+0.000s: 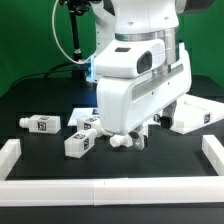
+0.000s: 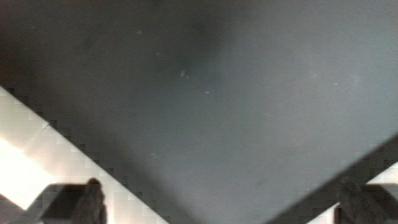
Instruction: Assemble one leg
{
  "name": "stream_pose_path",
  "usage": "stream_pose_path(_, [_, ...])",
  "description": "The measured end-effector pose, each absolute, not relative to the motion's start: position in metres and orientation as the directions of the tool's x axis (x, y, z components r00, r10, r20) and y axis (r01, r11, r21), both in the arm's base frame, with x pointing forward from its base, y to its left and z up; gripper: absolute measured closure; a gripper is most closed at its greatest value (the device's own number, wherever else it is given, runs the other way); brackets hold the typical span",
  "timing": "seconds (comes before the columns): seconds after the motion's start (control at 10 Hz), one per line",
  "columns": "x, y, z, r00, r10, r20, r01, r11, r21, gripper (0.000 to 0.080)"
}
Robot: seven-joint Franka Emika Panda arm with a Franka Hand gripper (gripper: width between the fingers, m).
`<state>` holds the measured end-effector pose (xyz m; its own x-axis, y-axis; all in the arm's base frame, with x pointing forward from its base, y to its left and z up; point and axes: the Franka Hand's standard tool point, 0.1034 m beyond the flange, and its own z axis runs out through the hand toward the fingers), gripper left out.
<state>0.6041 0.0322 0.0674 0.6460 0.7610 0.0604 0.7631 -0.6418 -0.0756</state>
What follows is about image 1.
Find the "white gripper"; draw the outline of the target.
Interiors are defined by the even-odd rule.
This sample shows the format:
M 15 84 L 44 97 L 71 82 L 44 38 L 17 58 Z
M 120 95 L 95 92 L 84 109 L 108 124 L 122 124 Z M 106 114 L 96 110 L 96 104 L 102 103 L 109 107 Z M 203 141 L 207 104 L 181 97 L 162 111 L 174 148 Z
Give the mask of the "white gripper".
M 170 129 L 176 110 L 173 102 L 191 86 L 184 44 L 179 45 L 179 56 L 168 74 L 155 77 L 153 70 L 166 59 L 163 41 L 112 41 L 94 60 L 95 73 L 100 76 L 97 105 L 102 127 L 119 135 L 132 131 L 137 149 L 144 149 L 148 140 L 148 129 L 141 124 L 162 109 L 161 127 Z

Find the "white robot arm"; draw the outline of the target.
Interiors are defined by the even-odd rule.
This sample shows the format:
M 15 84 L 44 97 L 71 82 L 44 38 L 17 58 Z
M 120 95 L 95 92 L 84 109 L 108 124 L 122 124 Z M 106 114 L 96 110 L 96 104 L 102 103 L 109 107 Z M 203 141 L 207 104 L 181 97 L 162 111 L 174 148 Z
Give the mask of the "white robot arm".
M 146 145 L 145 123 L 157 113 L 173 126 L 177 100 L 191 86 L 188 52 L 177 38 L 178 16 L 207 10 L 215 0 L 103 0 L 94 2 L 93 61 L 102 128 L 114 147 Z

